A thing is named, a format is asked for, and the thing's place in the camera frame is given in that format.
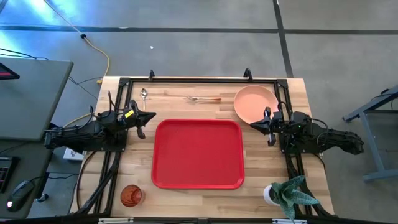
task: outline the fork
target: fork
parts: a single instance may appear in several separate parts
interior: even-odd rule
[[[194,96],[185,96],[188,99],[192,100],[192,101],[196,101],[196,100],[215,100],[215,101],[221,101],[221,98],[213,98],[213,97],[194,97]]]

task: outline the pink plate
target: pink plate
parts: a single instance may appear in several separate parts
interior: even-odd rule
[[[259,85],[242,88],[234,99],[235,112],[248,124],[262,120],[267,106],[271,112],[278,111],[278,100],[271,91]]]

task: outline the white pot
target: white pot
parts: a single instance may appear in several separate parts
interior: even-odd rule
[[[279,204],[275,203],[272,201],[271,197],[269,196],[269,192],[271,191],[272,185],[268,185],[263,192],[264,200],[269,204],[269,205],[275,205],[279,206]]]

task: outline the potted plant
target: potted plant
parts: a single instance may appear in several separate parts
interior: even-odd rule
[[[319,201],[306,193],[297,190],[304,182],[304,175],[294,177],[283,184],[272,183],[264,189],[264,200],[270,205],[280,206],[284,214],[290,219],[294,220],[294,207],[297,205],[315,205]]]

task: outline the green plant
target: green plant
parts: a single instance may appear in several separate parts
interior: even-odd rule
[[[284,214],[294,222],[294,207],[293,204],[297,205],[315,205],[319,204],[319,201],[306,193],[297,190],[304,182],[304,175],[294,177],[283,184],[272,183],[272,189],[274,195],[272,200],[278,203],[282,208]]]

